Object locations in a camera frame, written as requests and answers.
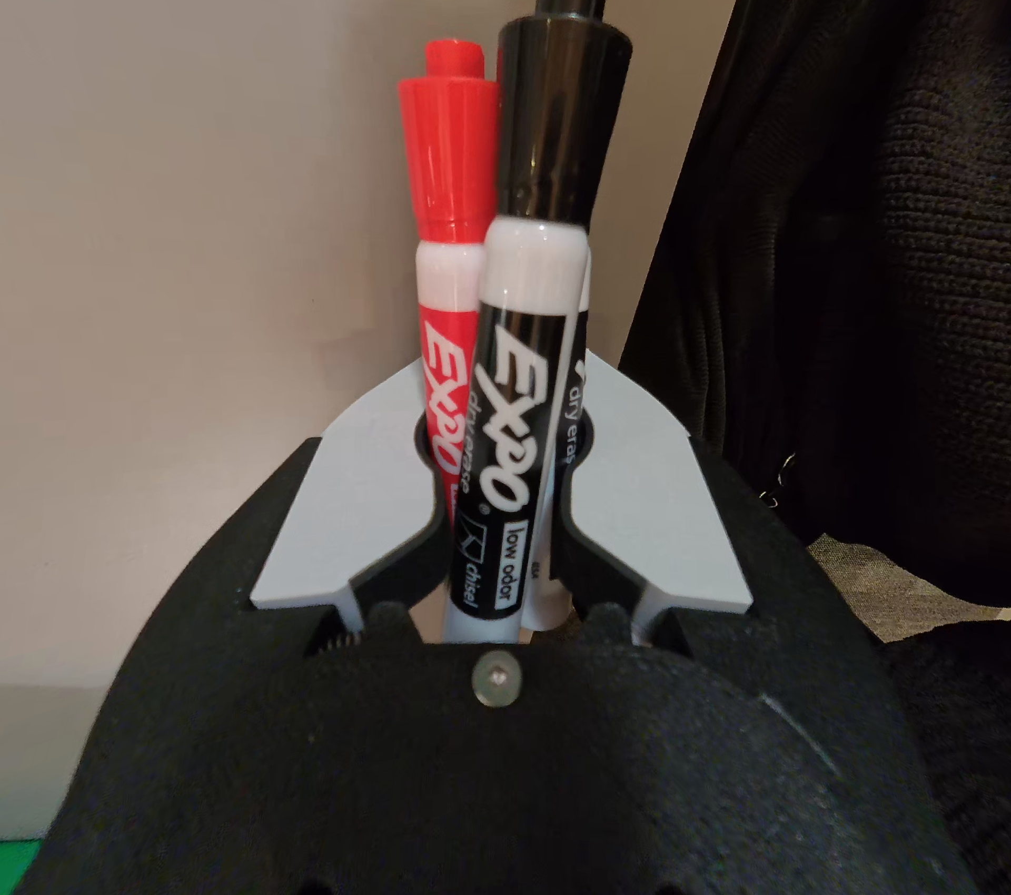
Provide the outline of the red dry-erase marker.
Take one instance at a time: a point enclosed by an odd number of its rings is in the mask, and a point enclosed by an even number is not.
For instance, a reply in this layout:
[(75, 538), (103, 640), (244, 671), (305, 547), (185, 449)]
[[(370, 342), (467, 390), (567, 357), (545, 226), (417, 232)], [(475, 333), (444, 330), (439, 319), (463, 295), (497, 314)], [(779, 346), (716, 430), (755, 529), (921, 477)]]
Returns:
[(429, 450), (456, 517), (485, 237), (494, 218), (499, 86), (475, 42), (425, 47), (425, 73), (398, 83), (419, 234), (419, 302)]

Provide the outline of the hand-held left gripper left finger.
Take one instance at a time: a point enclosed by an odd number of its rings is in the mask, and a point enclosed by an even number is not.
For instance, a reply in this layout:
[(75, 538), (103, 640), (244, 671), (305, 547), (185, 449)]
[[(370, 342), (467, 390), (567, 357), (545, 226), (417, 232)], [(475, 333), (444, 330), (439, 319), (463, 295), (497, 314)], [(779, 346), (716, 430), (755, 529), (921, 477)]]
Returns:
[(363, 627), (445, 576), (445, 497), (427, 452), (423, 363), (350, 405), (321, 435), (250, 600), (258, 610), (333, 607)]

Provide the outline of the green plastic bin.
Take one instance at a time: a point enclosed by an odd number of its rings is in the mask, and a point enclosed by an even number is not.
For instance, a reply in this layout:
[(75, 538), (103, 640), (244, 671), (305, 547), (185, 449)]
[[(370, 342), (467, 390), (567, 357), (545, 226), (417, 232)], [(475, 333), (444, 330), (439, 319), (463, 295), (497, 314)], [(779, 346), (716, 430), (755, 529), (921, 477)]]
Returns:
[(0, 843), (0, 891), (11, 894), (33, 863), (42, 843), (38, 839), (2, 840)]

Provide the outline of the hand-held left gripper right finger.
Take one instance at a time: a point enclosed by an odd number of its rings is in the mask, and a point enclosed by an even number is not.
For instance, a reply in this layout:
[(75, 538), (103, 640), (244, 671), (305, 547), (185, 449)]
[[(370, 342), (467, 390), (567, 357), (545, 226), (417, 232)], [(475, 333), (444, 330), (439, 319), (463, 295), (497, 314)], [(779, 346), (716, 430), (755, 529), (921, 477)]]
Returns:
[(621, 607), (634, 641), (668, 611), (744, 615), (751, 591), (690, 433), (654, 396), (598, 356), (578, 449), (555, 475), (553, 571), (580, 614)]

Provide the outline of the black dry-erase marker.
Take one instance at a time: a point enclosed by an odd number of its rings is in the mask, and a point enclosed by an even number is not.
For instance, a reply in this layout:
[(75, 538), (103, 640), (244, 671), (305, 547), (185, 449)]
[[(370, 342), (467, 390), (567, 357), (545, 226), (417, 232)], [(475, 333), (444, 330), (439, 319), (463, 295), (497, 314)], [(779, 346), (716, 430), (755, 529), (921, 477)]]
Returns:
[(442, 640), (514, 644), (549, 536), (588, 230), (633, 44), (606, 0), (536, 0), (499, 32), (498, 213), (477, 339)]
[(560, 520), (555, 515), (558, 488), (564, 472), (574, 461), (582, 444), (579, 423), (586, 396), (590, 283), (591, 257), (588, 257), (570, 359), (565, 372), (562, 408), (547, 480), (542, 527), (524, 593), (522, 628), (532, 632), (550, 631), (559, 627), (567, 619), (571, 607), (569, 591), (553, 571), (551, 542), (554, 524)]

